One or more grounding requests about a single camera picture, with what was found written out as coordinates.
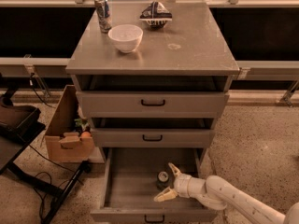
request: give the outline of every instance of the silver can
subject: silver can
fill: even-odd
[[[107,0],[94,0],[94,6],[102,33],[107,33],[111,25],[111,16]]]

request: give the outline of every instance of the cabinet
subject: cabinet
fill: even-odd
[[[233,55],[205,3],[164,3],[173,20],[151,30],[139,20],[147,2],[111,2],[112,24],[144,31],[137,51],[122,54],[93,15],[66,67],[78,102],[106,161],[95,221],[211,221],[196,200],[156,203],[157,174],[171,161],[199,176],[225,108]]]

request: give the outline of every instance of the black handle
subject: black handle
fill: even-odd
[[[144,215],[144,221],[146,223],[164,223],[165,221],[165,216],[162,216],[162,220],[148,220],[147,215]]]
[[[160,135],[159,138],[147,138],[146,135],[143,134],[142,139],[143,139],[143,141],[146,141],[146,142],[160,142],[163,139],[163,136]]]
[[[141,100],[141,104],[143,106],[164,106],[166,104],[165,100],[162,100],[162,102],[160,104],[148,104],[146,103],[143,99]]]

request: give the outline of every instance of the white bowl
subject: white bowl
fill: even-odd
[[[112,27],[108,36],[114,47],[123,53],[130,53],[138,48],[142,40],[143,31],[140,27],[124,24]]]

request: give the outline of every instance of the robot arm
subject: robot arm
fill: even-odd
[[[195,198],[202,205],[214,210],[224,210],[229,203],[253,224],[299,223],[299,203],[289,210],[287,216],[284,216],[219,176],[212,175],[204,180],[183,174],[172,163],[169,163],[169,166],[176,178],[174,188],[167,188],[159,193],[154,198],[155,202],[163,202],[177,196]]]

